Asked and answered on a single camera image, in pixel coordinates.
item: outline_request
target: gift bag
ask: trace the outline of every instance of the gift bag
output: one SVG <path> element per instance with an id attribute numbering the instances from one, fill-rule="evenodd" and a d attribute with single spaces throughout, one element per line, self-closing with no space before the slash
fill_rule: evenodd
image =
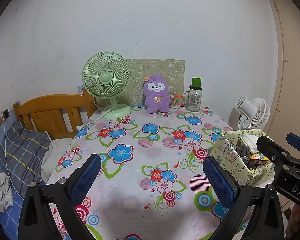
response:
<path id="1" fill-rule="evenodd" d="M 246 181 L 249 186 L 257 186 L 270 180 L 274 176 L 274 164 L 269 160 L 264 166 L 256 170 L 248 169 L 229 141 L 231 140 L 235 146 L 240 146 L 241 136 L 245 133 L 253 134 L 258 137 L 263 135 L 267 136 L 266 133 L 260 129 L 223 131 L 216 141 L 210 155 L 217 160 L 224 170 L 229 171 L 237 181 L 242 179 Z"/>

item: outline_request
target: yellow bow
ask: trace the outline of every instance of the yellow bow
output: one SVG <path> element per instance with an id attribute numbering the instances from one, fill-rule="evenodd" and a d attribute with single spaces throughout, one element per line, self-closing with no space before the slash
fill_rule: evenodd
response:
<path id="1" fill-rule="evenodd" d="M 157 98 L 157 97 L 155 97 L 155 98 L 153 98 L 154 100 L 157 100 L 157 102 L 156 103 L 158 103 L 158 102 L 160 102 L 161 103 L 161 99 L 163 99 L 163 97 L 159 97 L 159 98 Z"/>

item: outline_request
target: white wall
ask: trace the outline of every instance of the white wall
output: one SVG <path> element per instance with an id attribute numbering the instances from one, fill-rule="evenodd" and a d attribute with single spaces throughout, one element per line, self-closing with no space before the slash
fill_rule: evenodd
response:
<path id="1" fill-rule="evenodd" d="M 0 111 L 76 93 L 93 54 L 186 60 L 185 89 L 231 125 L 236 100 L 272 102 L 277 69 L 269 0 L 13 0 L 0 17 Z"/>

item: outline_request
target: glass jar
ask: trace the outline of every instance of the glass jar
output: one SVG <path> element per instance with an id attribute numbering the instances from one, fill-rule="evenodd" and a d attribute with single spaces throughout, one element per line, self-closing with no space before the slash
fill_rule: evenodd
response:
<path id="1" fill-rule="evenodd" d="M 199 112 L 201 106 L 202 87 L 190 86 L 190 90 L 183 95 L 183 102 L 190 112 Z"/>

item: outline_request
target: mason jar handle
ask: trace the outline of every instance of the mason jar handle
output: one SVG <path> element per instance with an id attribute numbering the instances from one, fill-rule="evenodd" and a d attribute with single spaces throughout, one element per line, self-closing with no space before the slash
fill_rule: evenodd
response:
<path id="1" fill-rule="evenodd" d="M 190 92 L 190 91 L 186 91 L 186 92 L 183 94 L 183 102 L 185 103 L 185 105 L 187 104 L 187 101 L 188 101 L 188 98 L 189 98 L 189 92 Z"/>

